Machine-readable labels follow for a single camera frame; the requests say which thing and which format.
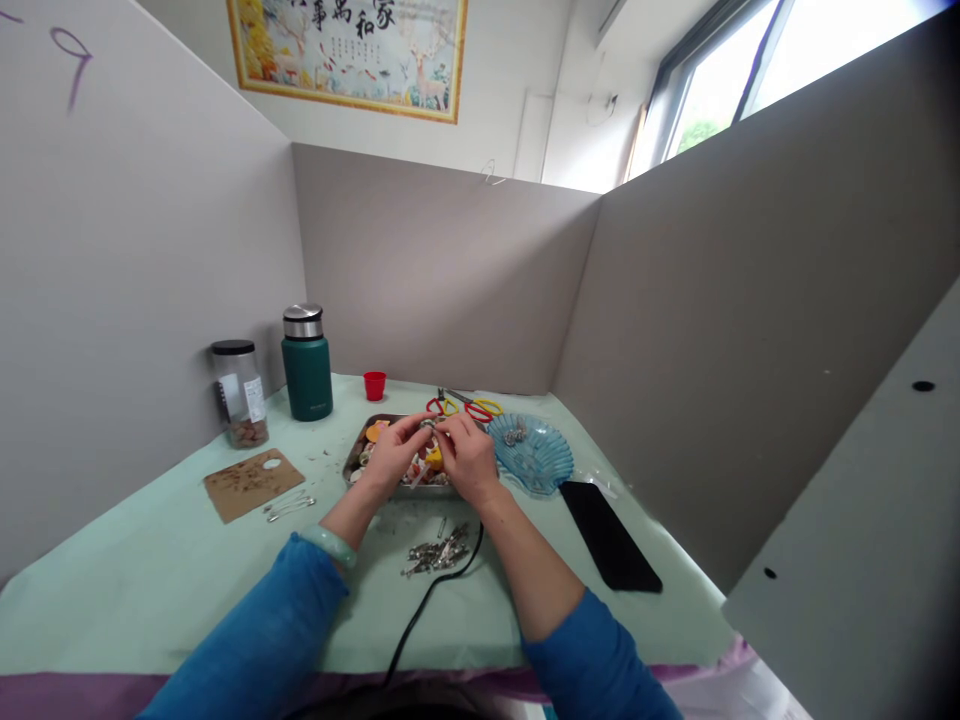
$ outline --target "black phone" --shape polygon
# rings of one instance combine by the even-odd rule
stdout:
[[[663,592],[663,582],[595,485],[565,482],[560,494],[607,587]]]

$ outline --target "golden frame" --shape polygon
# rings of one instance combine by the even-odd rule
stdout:
[[[450,73],[450,113],[430,110],[429,108],[397,106],[390,102],[381,102],[377,100],[366,100],[362,98],[345,97],[322,90],[306,90],[303,88],[282,85],[280,83],[251,79],[248,77],[246,63],[243,52],[243,36],[240,29],[240,19],[237,8],[237,0],[226,0],[227,13],[230,17],[230,35],[233,40],[233,57],[237,68],[237,85],[241,90],[250,92],[266,93],[268,95],[279,95],[281,97],[296,98],[298,100],[310,100],[313,102],[328,103],[330,105],[340,105],[341,107],[356,108],[358,110],[371,110],[373,112],[385,113],[388,115],[399,115],[403,117],[420,118],[422,120],[431,120],[433,122],[446,123],[451,125],[458,124],[460,120],[460,89],[461,77],[463,75],[463,49],[466,44],[467,35],[467,11],[469,0],[457,0],[459,7],[459,17],[457,18],[456,48],[454,49],[454,58],[456,67]]]

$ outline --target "glass jar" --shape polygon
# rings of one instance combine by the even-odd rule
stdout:
[[[235,448],[252,448],[270,439],[256,346],[250,340],[221,340],[210,346],[227,415],[227,437]]]

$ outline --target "window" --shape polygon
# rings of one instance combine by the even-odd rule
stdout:
[[[721,0],[664,59],[630,177],[945,9],[948,0]]]

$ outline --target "blue glass dish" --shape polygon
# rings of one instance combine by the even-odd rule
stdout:
[[[526,425],[517,442],[510,433]],[[500,415],[487,425],[497,460],[534,495],[552,495],[573,474],[573,453],[560,431],[532,415]]]

